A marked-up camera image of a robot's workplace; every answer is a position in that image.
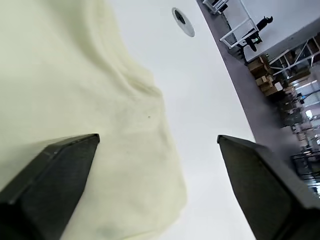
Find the white table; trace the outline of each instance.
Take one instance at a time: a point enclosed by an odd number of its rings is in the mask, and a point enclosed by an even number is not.
[[[161,240],[253,240],[233,194],[217,136],[254,141],[196,0],[110,0],[130,54],[153,72],[181,157],[188,203]],[[193,23],[177,25],[172,7]]]

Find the cardboard box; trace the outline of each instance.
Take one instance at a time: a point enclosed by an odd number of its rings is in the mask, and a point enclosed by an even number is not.
[[[250,62],[247,67],[255,79],[261,78],[273,72],[270,68],[268,58],[265,55],[257,57],[255,60]]]
[[[273,86],[263,93],[265,96],[269,96],[269,95],[274,94],[276,92],[278,92],[278,89],[275,86]]]
[[[271,75],[268,75],[268,76],[262,76],[258,79],[255,80],[256,84],[258,86],[264,84],[264,83],[267,83],[267,82],[272,82],[274,79]]]
[[[269,80],[267,79],[266,76],[262,76],[262,77],[258,78],[258,79],[255,80],[255,81],[256,81],[256,84],[257,84],[258,86],[260,86],[260,85],[268,82]]]
[[[267,81],[260,85],[260,89],[262,92],[268,91],[270,88],[272,88],[274,85],[272,84],[271,81]]]
[[[269,96],[271,94],[275,94],[278,91],[283,90],[284,88],[281,86],[280,82],[277,82],[274,86],[270,87],[267,91],[264,91],[265,96]]]

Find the gray floor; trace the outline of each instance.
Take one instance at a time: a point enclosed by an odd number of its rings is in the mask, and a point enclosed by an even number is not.
[[[235,90],[257,143],[269,147],[280,159],[290,164],[290,156],[299,153],[299,141],[290,129],[283,127],[275,107],[258,88],[248,68],[228,53],[220,38],[229,29],[224,18],[209,14],[207,7],[197,0],[222,55]]]

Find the cream fabric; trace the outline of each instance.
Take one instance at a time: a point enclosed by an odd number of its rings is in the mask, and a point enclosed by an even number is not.
[[[149,239],[186,202],[162,94],[102,0],[0,1],[0,123],[0,189],[45,141],[100,134],[63,240]]]

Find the person in black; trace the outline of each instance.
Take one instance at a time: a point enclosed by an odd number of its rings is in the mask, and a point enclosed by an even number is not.
[[[246,64],[246,58],[245,58],[245,53],[244,53],[244,47],[249,45],[250,48],[256,52],[257,48],[255,46],[255,44],[259,44],[262,42],[260,36],[259,36],[259,32],[264,29],[268,24],[272,23],[274,20],[274,18],[271,17],[264,17],[260,22],[257,23],[256,27],[258,28],[258,31],[255,31],[253,34],[251,34],[250,36],[248,36],[244,41],[246,42],[246,45],[241,45],[241,44],[237,44],[237,46],[239,47],[239,54],[242,56],[241,58],[244,59],[244,63]],[[247,32],[247,34],[252,33],[255,29],[252,28],[250,31]]]
[[[264,29],[268,24],[272,23],[272,21],[274,20],[274,17],[264,17],[260,22],[257,23],[256,27],[259,29],[259,31],[261,31],[262,29]]]

